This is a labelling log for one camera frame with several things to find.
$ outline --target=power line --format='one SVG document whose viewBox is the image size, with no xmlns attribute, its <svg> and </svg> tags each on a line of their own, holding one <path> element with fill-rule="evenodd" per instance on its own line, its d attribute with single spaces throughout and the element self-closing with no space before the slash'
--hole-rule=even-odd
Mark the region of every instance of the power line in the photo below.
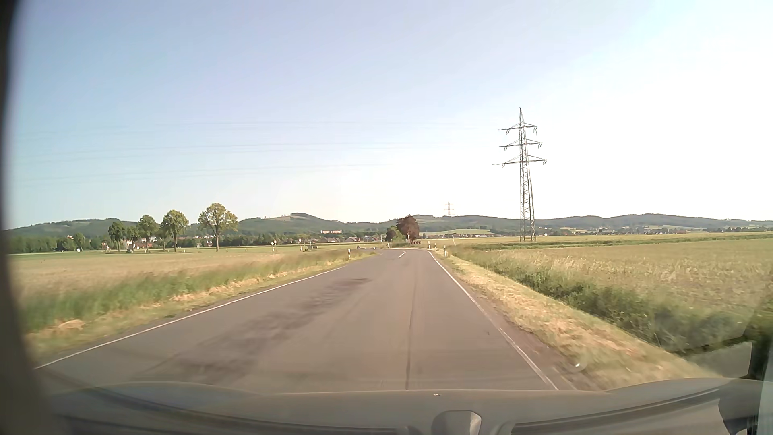
<svg viewBox="0 0 773 435">
<path fill-rule="evenodd" d="M 500 146 L 507 151 L 510 146 L 517 146 L 519 153 L 517 157 L 513 157 L 504 163 L 498 163 L 505 167 L 505 165 L 518 163 L 520 165 L 520 177 L 519 177 L 519 192 L 520 192 L 520 241 L 526 240 L 526 234 L 529 234 L 529 240 L 536 240 L 536 228 L 534 227 L 534 192 L 531 182 L 531 170 L 530 164 L 534 162 L 542 162 L 545 164 L 546 159 L 531 156 L 529 154 L 529 145 L 536 145 L 537 148 L 542 146 L 542 142 L 537 142 L 526 137 L 526 130 L 531 128 L 536 134 L 536 125 L 527 124 L 523 121 L 523 110 L 518 108 L 519 117 L 518 124 L 510 128 L 503 128 L 505 134 L 509 134 L 511 130 L 518 130 L 518 140 L 513 141 L 507 145 Z"/>
<path fill-rule="evenodd" d="M 450 218 L 454 215 L 454 209 L 451 208 L 451 202 L 447 202 L 445 205 L 445 214 L 443 215 L 444 218 Z"/>
<path fill-rule="evenodd" d="M 131 173 L 98 173 L 76 176 L 51 176 L 41 178 L 29 178 L 25 180 L 19 180 L 21 187 L 31 187 L 31 184 L 39 185 L 40 183 L 56 183 L 57 186 L 61 184 L 80 184 L 80 183 L 105 183 L 109 181 L 132 181 L 132 180 L 153 180 L 159 179 L 163 176 L 169 176 L 174 179 L 177 178 L 200 178 L 208 176 L 260 176 L 264 175 L 267 171 L 272 170 L 293 170 L 301 168 L 304 173 L 323 172 L 327 170 L 340 171 L 344 168 L 357 169 L 360 167 L 374 167 L 374 166 L 398 166 L 400 163 L 355 163 L 355 164 L 342 164 L 342 165 L 292 165 L 292 166 L 255 166 L 251 168 L 220 168 L 220 169 L 204 169 L 204 170 L 169 170 L 169 171 L 153 171 L 153 172 L 131 172 Z"/>
<path fill-rule="evenodd" d="M 85 149 L 78 149 L 75 151 L 59 151 L 59 150 L 52 150 L 51 152 L 46 152 L 43 154 L 28 154 L 28 155 L 21 155 L 18 157 L 15 157 L 14 160 L 20 159 L 38 159 L 41 157 L 52 157 L 52 156 L 81 156 L 86 155 L 91 158 L 91 156 L 94 155 L 100 155 L 104 154 L 106 156 L 116 156 L 116 153 L 121 153 L 118 158 L 124 158 L 125 153 L 139 153 L 142 154 L 143 152 L 147 151 L 153 151 L 153 152 L 161 152 L 165 150 L 174 150 L 174 149 L 184 149 L 184 150 L 191 150 L 191 149 L 198 149 L 202 150 L 202 152 L 197 153 L 207 153 L 207 152 L 274 152 L 274 151 L 286 151 L 289 148 L 294 148 L 298 146 L 306 146 L 310 148 L 306 148 L 309 151 L 367 151 L 367 150 L 379 150 L 379 149 L 415 149 L 416 145 L 421 145 L 422 149 L 430 149 L 430 148 L 447 148 L 449 145 L 467 145 L 466 143 L 451 143 L 448 142 L 266 142 L 266 143 L 247 143 L 247 144 L 234 144 L 234 145 L 190 145 L 190 146 L 133 146 L 131 148 L 121 148 L 121 149 L 115 149 L 115 148 L 85 148 Z M 339 148 L 330 148 L 330 146 L 339 146 Z M 280 149 L 264 149 L 266 147 L 281 147 Z"/>
</svg>

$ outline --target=forested hill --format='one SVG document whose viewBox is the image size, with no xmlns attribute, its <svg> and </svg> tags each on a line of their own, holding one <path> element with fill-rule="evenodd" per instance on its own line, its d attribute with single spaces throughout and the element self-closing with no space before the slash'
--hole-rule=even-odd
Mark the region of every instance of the forested hill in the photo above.
<svg viewBox="0 0 773 435">
<path fill-rule="evenodd" d="M 116 217 L 107 219 L 78 219 L 76 221 L 46 222 L 45 224 L 35 224 L 28 227 L 14 228 L 10 230 L 11 236 L 44 236 L 44 237 L 63 237 L 81 233 L 86 237 L 98 237 L 107 234 L 107 229 L 115 221 Z M 121 221 L 124 225 L 134 225 L 137 222 Z"/>
<path fill-rule="evenodd" d="M 459 228 L 481 228 L 494 231 L 516 231 L 519 220 L 506 217 L 489 217 L 478 215 L 433 217 L 417 214 L 416 220 L 422 231 L 450 231 Z M 92 238 L 107 234 L 107 228 L 117 221 L 115 217 L 108 219 L 81 219 L 77 221 L 47 222 L 28 227 L 9 230 L 11 236 L 53 236 L 62 237 L 73 235 L 77 232 Z M 124 225 L 134 225 L 136 222 L 123 221 Z M 341 230 L 346 233 L 353 232 L 377 232 L 385 231 L 393 225 L 395 220 L 384 222 L 341 222 L 327 220 L 306 213 L 293 213 L 289 216 L 270 217 L 261 219 L 251 217 L 239 221 L 239 233 L 245 235 L 258 235 L 265 233 L 275 234 L 319 234 L 320 231 Z M 626 214 L 615 217 L 599 216 L 572 216 L 557 219 L 538 219 L 537 225 L 545 228 L 583 228 L 593 229 L 599 227 L 622 228 L 644 227 L 646 225 L 671 225 L 684 228 L 725 228 L 746 227 L 749 225 L 762 225 L 773 227 L 773 221 L 745 221 L 741 219 L 711 219 L 708 217 L 684 217 L 668 214 Z M 198 234 L 195 225 L 191 225 L 189 234 Z"/>
</svg>

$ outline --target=blue sky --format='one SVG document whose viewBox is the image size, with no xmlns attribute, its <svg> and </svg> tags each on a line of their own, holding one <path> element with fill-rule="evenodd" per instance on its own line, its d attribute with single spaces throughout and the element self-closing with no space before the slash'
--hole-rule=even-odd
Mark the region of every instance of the blue sky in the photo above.
<svg viewBox="0 0 773 435">
<path fill-rule="evenodd" d="M 10 227 L 301 211 L 773 219 L 770 2 L 30 1 Z"/>
</svg>

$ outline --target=asphalt road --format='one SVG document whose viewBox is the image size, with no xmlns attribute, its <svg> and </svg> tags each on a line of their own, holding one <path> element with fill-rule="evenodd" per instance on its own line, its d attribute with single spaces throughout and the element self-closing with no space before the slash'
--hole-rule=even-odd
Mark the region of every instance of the asphalt road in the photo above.
<svg viewBox="0 0 773 435">
<path fill-rule="evenodd" d="M 148 380 L 255 392 L 570 388 L 483 306 L 430 253 L 383 250 L 38 372 L 50 391 Z"/>
</svg>

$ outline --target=field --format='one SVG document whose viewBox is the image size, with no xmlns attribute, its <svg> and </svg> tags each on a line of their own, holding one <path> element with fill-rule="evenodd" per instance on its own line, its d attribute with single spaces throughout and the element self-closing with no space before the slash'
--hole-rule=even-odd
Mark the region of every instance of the field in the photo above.
<svg viewBox="0 0 773 435">
<path fill-rule="evenodd" d="M 359 244 L 372 248 L 373 244 Z M 319 250 L 356 249 L 357 244 L 330 243 L 317 245 Z M 109 286 L 147 274 L 186 272 L 196 274 L 222 267 L 236 267 L 255 262 L 277 261 L 282 256 L 300 252 L 297 245 L 282 245 L 276 252 L 270 246 L 221 248 L 178 248 L 151 250 L 150 253 L 126 254 L 112 251 L 47 252 L 10 255 L 14 287 L 18 294 L 56 292 L 68 289 L 90 289 Z"/>
<path fill-rule="evenodd" d="M 352 259 L 372 255 L 352 249 Z M 187 249 L 13 255 L 12 277 L 30 344 L 39 354 L 160 317 L 330 269 L 346 247 Z"/>
<path fill-rule="evenodd" d="M 519 241 L 518 237 L 470 237 L 470 238 L 434 238 L 440 244 L 445 245 L 508 245 L 509 248 L 539 248 L 539 247 L 564 247 L 572 245 L 641 245 L 648 243 L 681 243 L 685 241 L 706 240 L 730 240 L 747 238 L 773 238 L 773 232 L 746 232 L 746 233 L 707 233 L 696 232 L 673 235 L 556 235 L 539 236 L 536 241 Z"/>
<path fill-rule="evenodd" d="M 599 237 L 574 237 L 591 245 L 566 248 L 470 244 L 451 252 L 645 341 L 683 351 L 743 333 L 754 310 L 768 302 L 773 276 L 773 238 L 687 236 L 628 236 L 618 238 L 628 243 L 610 246 L 593 245 Z M 659 242 L 639 244 L 647 240 Z"/>
<path fill-rule="evenodd" d="M 446 234 L 491 234 L 491 231 L 489 230 L 480 230 L 477 228 L 460 228 L 456 230 L 449 230 L 449 231 L 434 231 L 434 232 L 421 232 L 422 235 L 446 235 Z"/>
</svg>

